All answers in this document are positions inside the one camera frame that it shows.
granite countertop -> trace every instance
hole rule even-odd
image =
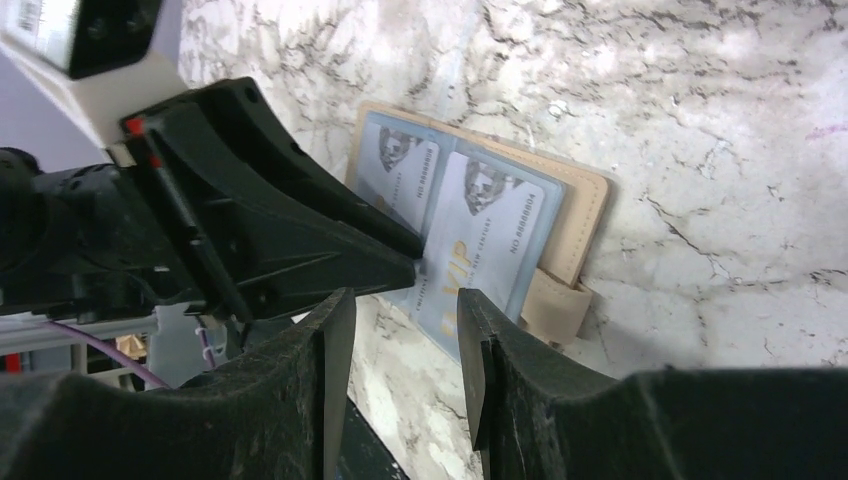
[[[616,185],[562,349],[623,376],[848,364],[848,9],[702,0],[186,0],[180,71],[250,75],[341,178],[376,100]],[[459,367],[359,303],[350,393],[413,478],[480,478]]]

wallet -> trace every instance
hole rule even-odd
[[[540,340],[571,343],[577,336],[592,300],[592,291],[580,284],[579,275],[609,197],[608,180],[573,164],[504,144],[495,137],[463,130],[390,106],[366,102],[359,109],[345,179],[351,188],[356,177],[359,142],[365,118],[372,112],[462,138],[568,186],[566,198],[560,206],[533,274],[521,318],[526,322],[527,330]]]

card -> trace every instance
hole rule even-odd
[[[439,145],[368,122],[360,140],[354,191],[393,220],[421,234]]]
[[[460,288],[479,288],[506,309],[521,290],[516,279],[544,201],[542,187],[505,173],[491,159],[450,154],[420,275],[408,297],[411,316],[431,336],[456,337]]]

